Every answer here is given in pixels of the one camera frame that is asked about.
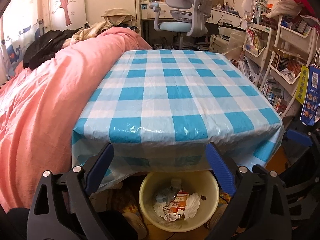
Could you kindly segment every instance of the metal rivet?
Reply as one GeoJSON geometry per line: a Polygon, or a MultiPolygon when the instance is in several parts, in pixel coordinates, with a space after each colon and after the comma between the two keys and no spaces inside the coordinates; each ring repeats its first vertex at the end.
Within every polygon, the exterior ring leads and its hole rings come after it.
{"type": "Polygon", "coordinates": [[[79,172],[79,171],[81,171],[81,166],[76,166],[72,170],[73,170],[73,172],[79,172]]]}
{"type": "Polygon", "coordinates": [[[239,167],[239,171],[242,172],[242,173],[246,173],[248,171],[248,169],[244,166],[240,166],[239,167]]]}
{"type": "Polygon", "coordinates": [[[270,171],[270,175],[271,175],[272,177],[278,176],[278,174],[277,174],[275,171],[270,171]]]}
{"type": "Polygon", "coordinates": [[[50,175],[50,171],[45,171],[43,174],[42,174],[44,177],[48,177],[50,175]]]}

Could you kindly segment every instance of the blue poster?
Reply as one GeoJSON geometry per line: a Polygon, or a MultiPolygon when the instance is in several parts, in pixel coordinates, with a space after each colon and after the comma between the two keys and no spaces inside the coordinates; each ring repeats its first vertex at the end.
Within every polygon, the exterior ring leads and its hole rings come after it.
{"type": "Polygon", "coordinates": [[[319,77],[320,68],[310,65],[307,94],[300,117],[300,121],[304,125],[314,125],[319,120],[320,113],[317,114],[320,105],[319,77]]]}

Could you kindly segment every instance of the pink duvet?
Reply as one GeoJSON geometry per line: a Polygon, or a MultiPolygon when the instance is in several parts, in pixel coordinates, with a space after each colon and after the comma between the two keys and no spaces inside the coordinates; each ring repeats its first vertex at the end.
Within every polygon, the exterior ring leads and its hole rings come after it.
{"type": "Polygon", "coordinates": [[[0,203],[6,211],[30,207],[45,170],[71,168],[71,132],[91,94],[125,51],[150,48],[135,32],[114,27],[32,72],[22,70],[0,90],[0,203]]]}

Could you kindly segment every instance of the plastic tablecloth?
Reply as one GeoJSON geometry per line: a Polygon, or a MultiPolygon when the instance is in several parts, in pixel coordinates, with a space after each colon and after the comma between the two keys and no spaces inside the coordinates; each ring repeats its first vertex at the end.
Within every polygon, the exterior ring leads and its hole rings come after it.
{"type": "Polygon", "coordinates": [[[204,149],[213,141],[250,169],[266,165],[283,134],[273,107],[223,55],[128,51],[73,129],[72,164],[111,142],[115,156],[100,185],[107,188],[139,171],[207,170],[204,149]]]}

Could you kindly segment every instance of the trash can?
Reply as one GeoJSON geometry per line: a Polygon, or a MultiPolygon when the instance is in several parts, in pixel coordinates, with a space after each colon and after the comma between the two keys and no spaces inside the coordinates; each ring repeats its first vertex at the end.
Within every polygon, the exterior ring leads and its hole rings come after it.
{"type": "Polygon", "coordinates": [[[212,217],[218,202],[219,187],[209,171],[151,172],[145,177],[139,191],[139,204],[142,213],[153,225],[169,232],[187,232],[202,226],[212,217]],[[193,218],[167,222],[154,211],[156,192],[170,186],[172,178],[180,178],[184,191],[189,192],[189,195],[197,192],[201,198],[199,209],[193,218]]]}

